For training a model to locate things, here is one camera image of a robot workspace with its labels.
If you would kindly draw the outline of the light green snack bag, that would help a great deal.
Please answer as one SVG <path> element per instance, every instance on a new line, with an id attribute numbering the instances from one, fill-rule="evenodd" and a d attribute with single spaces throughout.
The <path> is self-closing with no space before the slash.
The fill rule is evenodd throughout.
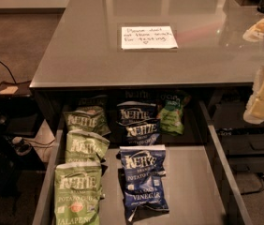
<path id="1" fill-rule="evenodd" d="M 183 91 L 160 95 L 157 117 L 160 119 L 160 129 L 163 133 L 183 135 L 183 110 L 190 100 L 191 97 Z"/>

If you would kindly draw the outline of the open grey drawer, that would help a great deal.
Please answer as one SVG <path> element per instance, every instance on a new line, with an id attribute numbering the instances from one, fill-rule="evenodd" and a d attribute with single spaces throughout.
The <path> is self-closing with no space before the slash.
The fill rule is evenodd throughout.
<path id="1" fill-rule="evenodd" d="M 186 123 L 186 138 L 163 137 L 169 211 L 140 208 L 131 222 L 125 220 L 124 179 L 114 145 L 102 178 L 106 198 L 99 205 L 100 225 L 253 225 L 202 101 L 186 111 Z"/>

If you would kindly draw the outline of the middle blue chip bag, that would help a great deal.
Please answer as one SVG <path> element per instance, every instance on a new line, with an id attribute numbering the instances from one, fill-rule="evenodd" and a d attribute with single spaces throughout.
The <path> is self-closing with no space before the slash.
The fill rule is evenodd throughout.
<path id="1" fill-rule="evenodd" d="M 159 136 L 159 119 L 149 119 L 125 128 L 125 142 L 131 145 L 153 145 Z"/>

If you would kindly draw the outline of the back dark blue chip bag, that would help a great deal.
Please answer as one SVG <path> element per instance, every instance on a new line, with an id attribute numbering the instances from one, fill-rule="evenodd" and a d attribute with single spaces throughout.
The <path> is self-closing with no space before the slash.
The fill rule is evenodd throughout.
<path id="1" fill-rule="evenodd" d="M 117 105 L 118 123 L 127 126 L 154 117 L 156 105 L 137 101 L 127 101 Z"/>

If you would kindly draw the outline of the front blue vinegar chip bag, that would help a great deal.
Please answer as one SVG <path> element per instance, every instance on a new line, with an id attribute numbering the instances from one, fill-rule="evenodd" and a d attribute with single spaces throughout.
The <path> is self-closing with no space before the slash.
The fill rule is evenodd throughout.
<path id="1" fill-rule="evenodd" d="M 120 156 L 125 172 L 125 218 L 131 222 L 140 207 L 168 212 L 162 184 L 165 145 L 121 146 Z"/>

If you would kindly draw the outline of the rearmost green chip bag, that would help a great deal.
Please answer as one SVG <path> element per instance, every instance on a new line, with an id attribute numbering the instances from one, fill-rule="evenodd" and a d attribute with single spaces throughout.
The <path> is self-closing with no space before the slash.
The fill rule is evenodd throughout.
<path id="1" fill-rule="evenodd" d="M 105 108 L 108 101 L 106 95 L 99 95 L 95 97 L 83 97 L 78 100 L 79 107 L 98 106 Z"/>

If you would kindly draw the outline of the back green jalapeno chip bag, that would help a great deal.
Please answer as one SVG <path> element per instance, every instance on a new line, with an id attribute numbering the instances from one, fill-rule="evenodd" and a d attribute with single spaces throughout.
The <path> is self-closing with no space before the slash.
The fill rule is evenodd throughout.
<path id="1" fill-rule="evenodd" d="M 82 129 L 101 136 L 110 133 L 105 111 L 100 106 L 79 107 L 76 111 L 64 112 L 68 130 Z"/>

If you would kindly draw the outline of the green jalapeno chip bag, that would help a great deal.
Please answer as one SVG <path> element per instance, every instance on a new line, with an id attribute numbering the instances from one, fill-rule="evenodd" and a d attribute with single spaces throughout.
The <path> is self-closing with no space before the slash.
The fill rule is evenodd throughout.
<path id="1" fill-rule="evenodd" d="M 56 225 L 99 225 L 101 187 L 99 162 L 60 164 L 54 174 Z"/>
<path id="2" fill-rule="evenodd" d="M 66 135 L 66 163 L 97 161 L 106 155 L 110 141 L 94 132 L 71 130 Z"/>
<path id="3" fill-rule="evenodd" d="M 110 133 L 105 111 L 100 106 L 79 107 L 76 111 L 64 112 L 68 130 L 82 129 L 101 136 Z"/>

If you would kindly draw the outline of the middle green jalapeno chip bag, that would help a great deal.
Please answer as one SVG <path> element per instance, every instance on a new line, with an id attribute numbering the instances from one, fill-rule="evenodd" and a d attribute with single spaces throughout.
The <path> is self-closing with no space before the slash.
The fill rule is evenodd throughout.
<path id="1" fill-rule="evenodd" d="M 94 132 L 71 130 L 66 135 L 66 163 L 97 161 L 106 155 L 110 141 Z"/>

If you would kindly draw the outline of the front green jalapeno chip bag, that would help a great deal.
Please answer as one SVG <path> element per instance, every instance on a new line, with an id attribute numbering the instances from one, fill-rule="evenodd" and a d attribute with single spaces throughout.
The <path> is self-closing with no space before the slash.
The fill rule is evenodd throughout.
<path id="1" fill-rule="evenodd" d="M 99 225 L 101 187 L 99 162 L 60 164 L 54 174 L 56 225 Z"/>

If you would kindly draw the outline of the white handwritten paper note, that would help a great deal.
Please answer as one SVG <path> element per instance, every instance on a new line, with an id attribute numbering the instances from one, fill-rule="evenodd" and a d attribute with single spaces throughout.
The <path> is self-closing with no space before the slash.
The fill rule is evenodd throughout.
<path id="1" fill-rule="evenodd" d="M 169 26 L 128 26 L 121 30 L 123 50 L 176 49 L 177 47 Z"/>

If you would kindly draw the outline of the black side table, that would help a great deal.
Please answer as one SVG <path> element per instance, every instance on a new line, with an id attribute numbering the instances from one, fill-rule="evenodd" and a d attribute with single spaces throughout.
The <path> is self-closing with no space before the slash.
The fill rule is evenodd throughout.
<path id="1" fill-rule="evenodd" d="M 33 138 L 43 123 L 30 83 L 0 83 L 0 113 L 7 118 L 8 135 Z"/>

